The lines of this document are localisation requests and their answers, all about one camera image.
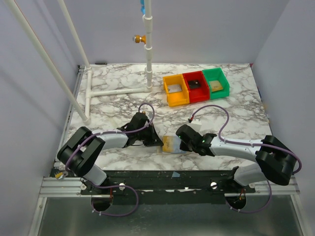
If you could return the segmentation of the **gold credit card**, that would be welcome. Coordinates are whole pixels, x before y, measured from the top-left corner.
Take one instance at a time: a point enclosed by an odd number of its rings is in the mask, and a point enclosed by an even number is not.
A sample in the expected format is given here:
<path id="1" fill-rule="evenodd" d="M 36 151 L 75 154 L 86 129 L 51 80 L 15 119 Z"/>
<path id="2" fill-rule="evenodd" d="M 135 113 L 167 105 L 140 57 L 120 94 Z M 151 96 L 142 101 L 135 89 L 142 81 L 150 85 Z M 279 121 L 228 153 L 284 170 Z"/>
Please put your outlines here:
<path id="1" fill-rule="evenodd" d="M 162 141 L 163 141 L 162 152 L 172 153 L 174 149 L 173 136 L 163 136 Z"/>

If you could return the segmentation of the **beige card holder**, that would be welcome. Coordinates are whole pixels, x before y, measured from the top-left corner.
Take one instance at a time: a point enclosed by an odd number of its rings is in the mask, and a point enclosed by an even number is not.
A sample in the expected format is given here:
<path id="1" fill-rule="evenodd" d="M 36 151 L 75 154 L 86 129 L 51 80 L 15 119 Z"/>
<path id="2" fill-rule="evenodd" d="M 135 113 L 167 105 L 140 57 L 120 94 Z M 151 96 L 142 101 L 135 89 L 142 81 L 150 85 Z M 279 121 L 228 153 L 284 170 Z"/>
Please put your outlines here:
<path id="1" fill-rule="evenodd" d="M 157 154 L 165 154 L 165 155 L 168 155 L 168 154 L 187 154 L 188 153 L 187 151 L 183 151 L 180 149 L 180 143 L 181 143 L 180 138 L 178 138 L 176 135 L 173 136 L 173 138 L 174 138 L 173 152 L 172 153 L 162 152 L 162 147 L 157 147 Z"/>

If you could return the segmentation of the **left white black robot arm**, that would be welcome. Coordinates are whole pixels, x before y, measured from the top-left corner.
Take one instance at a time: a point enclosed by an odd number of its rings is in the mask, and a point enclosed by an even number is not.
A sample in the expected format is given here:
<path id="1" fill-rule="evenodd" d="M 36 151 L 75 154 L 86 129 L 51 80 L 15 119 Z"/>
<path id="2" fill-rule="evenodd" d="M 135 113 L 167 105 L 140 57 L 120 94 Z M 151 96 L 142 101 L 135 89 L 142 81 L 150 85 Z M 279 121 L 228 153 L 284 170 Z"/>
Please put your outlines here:
<path id="1" fill-rule="evenodd" d="M 137 112 L 127 124 L 103 133 L 94 134 L 82 126 L 62 146 L 57 158 L 65 164 L 66 171 L 100 186 L 107 174 L 95 162 L 103 150 L 132 147 L 136 142 L 146 147 L 163 146 L 153 124 L 154 117 L 154 112 Z"/>

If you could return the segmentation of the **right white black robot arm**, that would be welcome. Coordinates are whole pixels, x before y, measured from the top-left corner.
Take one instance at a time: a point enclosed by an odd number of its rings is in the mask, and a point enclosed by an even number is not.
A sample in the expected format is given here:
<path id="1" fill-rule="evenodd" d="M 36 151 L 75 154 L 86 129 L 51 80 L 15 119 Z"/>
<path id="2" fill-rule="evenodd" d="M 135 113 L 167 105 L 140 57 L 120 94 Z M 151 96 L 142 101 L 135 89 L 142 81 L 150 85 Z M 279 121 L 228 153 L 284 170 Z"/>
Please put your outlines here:
<path id="1" fill-rule="evenodd" d="M 275 137 L 267 135 L 262 140 L 224 140 L 216 134 L 200 135 L 189 125 L 182 125 L 176 136 L 181 140 L 180 149 L 201 156 L 230 156 L 252 161 L 245 167 L 234 167 L 226 180 L 232 188 L 242 188 L 251 183 L 271 181 L 287 186 L 293 174 L 296 159 L 290 150 Z"/>

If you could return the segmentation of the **white card in yellow bin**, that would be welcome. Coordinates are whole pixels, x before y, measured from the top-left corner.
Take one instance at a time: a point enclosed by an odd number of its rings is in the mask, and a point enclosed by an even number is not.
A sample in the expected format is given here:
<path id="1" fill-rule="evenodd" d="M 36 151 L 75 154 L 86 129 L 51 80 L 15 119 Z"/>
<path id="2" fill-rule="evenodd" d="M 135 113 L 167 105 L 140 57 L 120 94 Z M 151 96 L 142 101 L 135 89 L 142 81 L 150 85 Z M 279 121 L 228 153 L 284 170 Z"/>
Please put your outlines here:
<path id="1" fill-rule="evenodd" d="M 180 84 L 169 85 L 169 86 L 167 86 L 167 88 L 168 88 L 169 93 L 176 93 L 176 92 L 182 91 L 182 87 Z"/>

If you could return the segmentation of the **black card in red bin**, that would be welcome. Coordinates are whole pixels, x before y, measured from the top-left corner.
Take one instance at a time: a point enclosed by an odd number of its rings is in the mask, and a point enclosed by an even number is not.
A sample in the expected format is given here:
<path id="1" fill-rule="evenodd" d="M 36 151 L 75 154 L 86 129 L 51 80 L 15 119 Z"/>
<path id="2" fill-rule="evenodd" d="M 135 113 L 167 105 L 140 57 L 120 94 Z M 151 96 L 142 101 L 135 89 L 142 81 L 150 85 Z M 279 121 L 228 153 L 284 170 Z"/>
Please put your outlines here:
<path id="1" fill-rule="evenodd" d="M 188 81 L 188 85 L 190 89 L 197 89 L 201 87 L 201 84 L 199 83 L 198 80 L 191 80 Z"/>

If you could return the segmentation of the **gold card in green bin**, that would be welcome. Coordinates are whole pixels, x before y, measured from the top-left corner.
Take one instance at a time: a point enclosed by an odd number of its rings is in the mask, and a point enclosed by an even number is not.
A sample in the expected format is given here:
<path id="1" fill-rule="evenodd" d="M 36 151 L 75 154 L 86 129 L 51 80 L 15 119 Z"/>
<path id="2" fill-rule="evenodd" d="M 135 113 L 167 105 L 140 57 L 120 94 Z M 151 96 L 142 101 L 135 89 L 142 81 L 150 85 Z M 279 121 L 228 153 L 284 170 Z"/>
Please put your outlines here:
<path id="1" fill-rule="evenodd" d="M 210 81 L 209 85 L 212 92 L 223 90 L 223 86 L 218 80 Z"/>

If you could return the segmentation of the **yellow plastic bin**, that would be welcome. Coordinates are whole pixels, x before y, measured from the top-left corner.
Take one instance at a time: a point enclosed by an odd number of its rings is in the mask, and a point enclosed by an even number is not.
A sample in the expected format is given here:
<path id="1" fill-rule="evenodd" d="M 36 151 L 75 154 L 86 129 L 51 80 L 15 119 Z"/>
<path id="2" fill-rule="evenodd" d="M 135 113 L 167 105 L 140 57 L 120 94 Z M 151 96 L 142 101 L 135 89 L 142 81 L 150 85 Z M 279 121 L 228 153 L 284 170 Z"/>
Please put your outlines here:
<path id="1" fill-rule="evenodd" d="M 189 91 L 182 74 L 163 77 L 163 88 L 169 107 L 189 104 Z"/>

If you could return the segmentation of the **red plastic bin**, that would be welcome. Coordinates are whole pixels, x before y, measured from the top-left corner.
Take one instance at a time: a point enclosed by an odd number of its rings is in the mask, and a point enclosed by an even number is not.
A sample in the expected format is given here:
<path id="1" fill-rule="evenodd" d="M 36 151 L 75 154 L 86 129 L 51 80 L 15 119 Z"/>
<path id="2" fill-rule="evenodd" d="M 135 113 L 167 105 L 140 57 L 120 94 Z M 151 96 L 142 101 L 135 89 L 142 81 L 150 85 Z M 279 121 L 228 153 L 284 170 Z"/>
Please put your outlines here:
<path id="1" fill-rule="evenodd" d="M 210 99 L 210 89 L 202 71 L 183 73 L 189 91 L 189 102 L 198 103 Z"/>

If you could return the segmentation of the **green plastic bin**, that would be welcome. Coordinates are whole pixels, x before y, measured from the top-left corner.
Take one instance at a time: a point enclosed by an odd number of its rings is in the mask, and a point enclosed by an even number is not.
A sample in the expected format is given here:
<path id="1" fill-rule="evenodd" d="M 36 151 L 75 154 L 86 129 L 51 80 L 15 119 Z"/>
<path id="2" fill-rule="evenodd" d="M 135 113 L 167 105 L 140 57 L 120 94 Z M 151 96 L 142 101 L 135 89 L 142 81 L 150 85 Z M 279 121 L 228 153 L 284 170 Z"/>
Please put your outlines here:
<path id="1" fill-rule="evenodd" d="M 229 96 L 230 86 L 223 70 L 219 68 L 202 70 L 210 89 L 210 99 L 221 99 Z"/>

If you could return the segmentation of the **blue sticker on rail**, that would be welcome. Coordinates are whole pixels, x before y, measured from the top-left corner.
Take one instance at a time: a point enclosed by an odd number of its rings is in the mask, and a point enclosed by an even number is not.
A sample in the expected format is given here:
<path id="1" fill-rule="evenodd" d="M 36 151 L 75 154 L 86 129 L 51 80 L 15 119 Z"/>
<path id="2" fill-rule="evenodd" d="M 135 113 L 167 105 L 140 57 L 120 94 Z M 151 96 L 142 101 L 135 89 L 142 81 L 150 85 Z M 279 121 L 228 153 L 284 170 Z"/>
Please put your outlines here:
<path id="1" fill-rule="evenodd" d="M 180 177 L 180 174 L 178 172 L 173 172 L 172 177 Z"/>

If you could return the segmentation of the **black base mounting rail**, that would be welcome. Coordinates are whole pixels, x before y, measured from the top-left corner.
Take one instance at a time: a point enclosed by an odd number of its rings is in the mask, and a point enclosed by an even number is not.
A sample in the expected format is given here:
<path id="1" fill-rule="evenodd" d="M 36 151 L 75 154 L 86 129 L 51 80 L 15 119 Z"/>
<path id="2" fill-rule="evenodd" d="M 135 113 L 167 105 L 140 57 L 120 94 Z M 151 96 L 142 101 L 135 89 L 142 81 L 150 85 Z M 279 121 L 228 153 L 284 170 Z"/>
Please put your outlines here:
<path id="1" fill-rule="evenodd" d="M 180 177 L 172 177 L 178 172 Z M 93 186 L 74 175 L 65 181 L 65 193 L 92 197 L 97 204 L 147 205 L 225 204 L 226 197 L 254 193 L 249 186 L 232 188 L 226 180 L 232 171 L 107 171 L 109 189 Z"/>

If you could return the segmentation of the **white PVC pipe frame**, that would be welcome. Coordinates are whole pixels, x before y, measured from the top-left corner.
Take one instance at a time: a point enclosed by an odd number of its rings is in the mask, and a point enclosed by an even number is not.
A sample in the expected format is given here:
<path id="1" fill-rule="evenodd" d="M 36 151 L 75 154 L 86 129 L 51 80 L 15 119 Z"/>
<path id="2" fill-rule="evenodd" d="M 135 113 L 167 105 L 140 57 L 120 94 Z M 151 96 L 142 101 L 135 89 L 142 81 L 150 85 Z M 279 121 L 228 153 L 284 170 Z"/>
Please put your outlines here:
<path id="1" fill-rule="evenodd" d="M 17 2 L 14 0 L 6 0 L 6 5 L 10 9 L 11 13 L 14 15 L 15 19 L 18 21 L 26 35 L 28 36 L 29 40 L 31 41 L 32 45 L 39 53 L 42 60 L 45 62 L 46 66 L 54 76 L 55 80 L 64 91 L 68 99 L 70 100 L 71 105 L 78 113 L 79 117 L 81 118 L 82 122 L 85 125 L 89 125 L 91 123 L 90 118 L 90 105 L 91 99 L 93 97 L 98 96 L 108 96 L 108 95 L 119 95 L 119 94 L 131 94 L 131 93 L 145 93 L 150 92 L 152 90 L 152 78 L 153 78 L 153 71 L 152 71 L 152 58 L 153 58 L 153 47 L 152 47 L 152 32 L 153 32 L 153 16 L 152 16 L 152 2 L 150 0 L 142 0 L 141 1 L 141 9 L 144 12 L 142 16 L 142 21 L 145 27 L 145 36 L 146 36 L 146 44 L 144 44 L 144 51 L 146 54 L 146 80 L 147 85 L 143 88 L 126 88 L 126 89 L 117 89 L 117 90 L 108 90 L 108 91 L 92 91 L 92 76 L 93 70 L 92 66 L 88 61 L 84 48 L 81 44 L 69 11 L 66 7 L 66 4 L 63 0 L 58 1 L 59 6 L 62 10 L 63 16 L 66 19 L 70 32 L 74 38 L 76 46 L 81 54 L 83 59 L 85 68 L 87 70 L 87 83 L 86 83 L 86 92 L 85 92 L 85 108 L 81 109 L 79 103 L 76 101 L 73 93 L 70 91 L 69 87 L 66 85 L 64 79 L 62 78 L 60 72 L 56 68 L 55 64 L 53 63 L 52 59 L 50 58 L 49 54 L 47 53 L 46 49 L 40 42 L 38 36 L 36 35 L 35 31 L 32 29 L 30 23 L 24 16 L 22 10 L 18 6 Z"/>

